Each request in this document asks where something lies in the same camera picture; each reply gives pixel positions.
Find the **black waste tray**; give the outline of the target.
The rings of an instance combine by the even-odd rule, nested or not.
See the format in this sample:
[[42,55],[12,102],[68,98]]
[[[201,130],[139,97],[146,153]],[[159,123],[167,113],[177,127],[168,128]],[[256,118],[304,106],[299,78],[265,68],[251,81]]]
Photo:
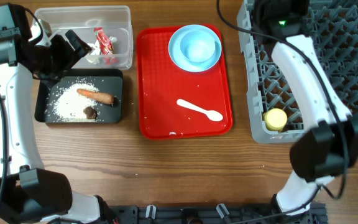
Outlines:
[[69,78],[89,78],[91,83],[99,88],[98,92],[108,93],[114,97],[114,103],[106,105],[99,103],[96,110],[99,113],[95,122],[78,123],[118,123],[121,119],[123,75],[118,69],[71,69],[58,74],[56,78],[42,78],[39,84],[37,102],[35,105],[34,118],[40,123],[48,122],[44,118],[44,111],[47,104],[50,90],[62,80]]

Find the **white tissue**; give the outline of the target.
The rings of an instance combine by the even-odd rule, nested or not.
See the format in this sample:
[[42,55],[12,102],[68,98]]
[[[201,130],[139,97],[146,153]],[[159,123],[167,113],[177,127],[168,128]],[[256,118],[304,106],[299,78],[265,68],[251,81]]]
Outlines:
[[92,63],[94,65],[99,64],[100,59],[98,55],[101,55],[99,42],[96,41],[94,44],[88,43],[88,45],[91,47],[91,52],[85,56],[85,59],[87,59],[89,63]]

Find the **white rice pile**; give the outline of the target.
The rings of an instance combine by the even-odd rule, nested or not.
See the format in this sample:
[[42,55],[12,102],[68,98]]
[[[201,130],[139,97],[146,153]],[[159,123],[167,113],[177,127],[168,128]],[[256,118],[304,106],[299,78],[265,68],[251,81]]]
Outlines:
[[44,118],[48,122],[78,123],[95,122],[96,119],[86,119],[83,110],[92,106],[96,110],[99,103],[90,98],[79,95],[77,89],[98,92],[89,78],[69,78],[57,83],[48,94]]

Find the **red snack wrapper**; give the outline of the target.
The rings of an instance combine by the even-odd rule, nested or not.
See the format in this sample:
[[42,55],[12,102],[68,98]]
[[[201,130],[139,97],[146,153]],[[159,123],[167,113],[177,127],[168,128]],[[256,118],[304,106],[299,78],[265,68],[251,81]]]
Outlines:
[[99,48],[103,60],[106,65],[114,65],[119,62],[119,60],[114,56],[114,46],[113,44],[117,42],[117,38],[113,36],[107,36],[102,27],[94,28],[94,33],[96,39],[99,43]]

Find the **red plastic tray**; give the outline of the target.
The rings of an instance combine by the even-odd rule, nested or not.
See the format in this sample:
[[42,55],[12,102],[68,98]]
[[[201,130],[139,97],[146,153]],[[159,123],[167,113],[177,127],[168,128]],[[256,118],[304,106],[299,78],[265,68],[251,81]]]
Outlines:
[[[180,69],[168,54],[169,40],[178,29],[148,28],[137,36],[140,130],[153,140],[224,134],[233,125],[225,58],[222,55],[205,72]],[[214,122],[202,113],[178,106],[178,99],[215,110],[223,115],[223,120]]]

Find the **clear plastic storage box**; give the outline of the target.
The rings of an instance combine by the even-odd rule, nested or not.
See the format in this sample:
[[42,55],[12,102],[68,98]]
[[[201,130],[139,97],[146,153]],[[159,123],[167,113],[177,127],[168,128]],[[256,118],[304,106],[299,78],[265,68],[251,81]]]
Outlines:
[[113,44],[114,56],[119,60],[117,64],[106,65],[103,56],[98,55],[99,64],[89,63],[84,57],[74,68],[131,68],[133,32],[131,10],[128,6],[47,7],[36,10],[35,16],[50,24],[53,35],[64,36],[68,30],[73,30],[82,41],[94,44],[97,41],[94,28],[102,27],[107,36],[117,38],[117,42]]

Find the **brown food lump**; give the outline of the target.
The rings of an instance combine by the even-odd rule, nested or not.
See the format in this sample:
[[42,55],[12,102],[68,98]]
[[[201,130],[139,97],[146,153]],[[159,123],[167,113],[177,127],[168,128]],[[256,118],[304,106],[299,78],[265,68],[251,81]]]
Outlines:
[[83,112],[86,115],[86,119],[96,119],[98,116],[98,112],[92,106],[86,107]]

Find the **white plastic spoon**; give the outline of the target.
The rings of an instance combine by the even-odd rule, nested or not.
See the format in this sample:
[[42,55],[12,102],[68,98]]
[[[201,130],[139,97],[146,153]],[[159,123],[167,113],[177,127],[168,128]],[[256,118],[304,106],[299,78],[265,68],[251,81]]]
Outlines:
[[219,122],[223,120],[223,115],[215,110],[206,110],[203,108],[200,108],[199,106],[194,105],[193,103],[190,103],[186,100],[183,99],[178,99],[177,100],[177,105],[181,106],[183,108],[189,109],[189,110],[193,110],[193,111],[197,111],[199,113],[204,114],[209,120],[214,121],[214,122]]

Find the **light blue plate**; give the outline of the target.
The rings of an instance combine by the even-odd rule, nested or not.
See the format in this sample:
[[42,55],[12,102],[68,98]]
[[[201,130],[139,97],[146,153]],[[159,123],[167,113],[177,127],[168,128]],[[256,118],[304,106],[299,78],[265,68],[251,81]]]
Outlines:
[[[209,33],[213,37],[215,42],[215,52],[213,56],[206,62],[197,65],[193,65],[188,61],[186,61],[180,50],[180,41],[182,37],[187,32],[193,30],[202,30]],[[198,73],[198,72],[204,72],[209,70],[214,65],[216,65],[216,63],[219,61],[222,52],[223,52],[223,47],[218,35],[212,29],[198,24],[192,24],[179,28],[177,31],[173,33],[168,43],[168,53],[172,62],[180,69],[185,70],[187,72]]]

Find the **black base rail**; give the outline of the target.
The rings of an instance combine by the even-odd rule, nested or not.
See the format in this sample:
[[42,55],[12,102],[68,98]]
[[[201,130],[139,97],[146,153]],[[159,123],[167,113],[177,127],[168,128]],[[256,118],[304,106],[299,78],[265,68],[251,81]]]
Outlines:
[[217,207],[136,207],[111,206],[119,223],[133,224],[183,224],[183,223],[296,223],[328,224],[328,214],[323,203],[312,204],[304,214],[273,217],[277,211],[268,204],[250,204],[241,207],[226,207],[218,212]]

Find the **grey dishwasher rack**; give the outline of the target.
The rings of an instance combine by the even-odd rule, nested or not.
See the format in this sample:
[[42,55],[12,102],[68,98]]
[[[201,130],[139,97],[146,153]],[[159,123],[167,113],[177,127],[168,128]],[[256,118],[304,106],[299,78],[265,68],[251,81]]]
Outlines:
[[[305,23],[337,96],[358,118],[358,1],[310,1]],[[303,134],[303,122],[285,77],[253,36],[240,32],[239,42],[247,69],[252,138],[261,144],[296,141]],[[274,108],[287,114],[282,131],[269,131],[262,119]]]

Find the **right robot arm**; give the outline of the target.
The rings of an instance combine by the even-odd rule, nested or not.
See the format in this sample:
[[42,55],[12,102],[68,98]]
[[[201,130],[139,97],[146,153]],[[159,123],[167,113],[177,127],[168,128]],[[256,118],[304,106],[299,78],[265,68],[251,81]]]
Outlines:
[[358,119],[333,90],[321,67],[313,39],[304,34],[308,1],[256,1],[253,30],[284,74],[303,120],[304,135],[290,149],[293,168],[275,196],[288,216],[305,213],[311,201],[335,177],[346,183],[358,158]]

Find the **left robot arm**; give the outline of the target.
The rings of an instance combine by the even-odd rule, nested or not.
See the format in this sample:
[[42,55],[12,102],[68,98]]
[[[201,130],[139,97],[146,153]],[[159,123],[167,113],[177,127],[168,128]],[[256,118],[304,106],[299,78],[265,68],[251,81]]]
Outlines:
[[90,47],[73,31],[47,46],[33,34],[31,11],[0,5],[0,219],[8,223],[98,223],[108,220],[99,196],[72,191],[67,177],[45,170],[35,141],[30,94],[36,74],[74,66]]

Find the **light blue bowl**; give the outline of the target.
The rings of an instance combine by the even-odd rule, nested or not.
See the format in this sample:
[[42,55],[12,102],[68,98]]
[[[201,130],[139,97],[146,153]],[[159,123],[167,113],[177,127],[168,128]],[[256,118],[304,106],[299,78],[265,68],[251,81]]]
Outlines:
[[187,32],[180,41],[180,50],[186,61],[193,65],[209,60],[215,52],[213,37],[202,30]]

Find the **yellow plastic cup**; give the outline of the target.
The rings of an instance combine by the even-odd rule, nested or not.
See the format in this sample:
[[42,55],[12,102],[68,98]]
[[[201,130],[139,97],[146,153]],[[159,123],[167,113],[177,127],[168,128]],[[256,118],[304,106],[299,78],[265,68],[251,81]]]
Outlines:
[[262,115],[266,128],[269,131],[282,131],[287,124],[287,114],[284,110],[274,108]]

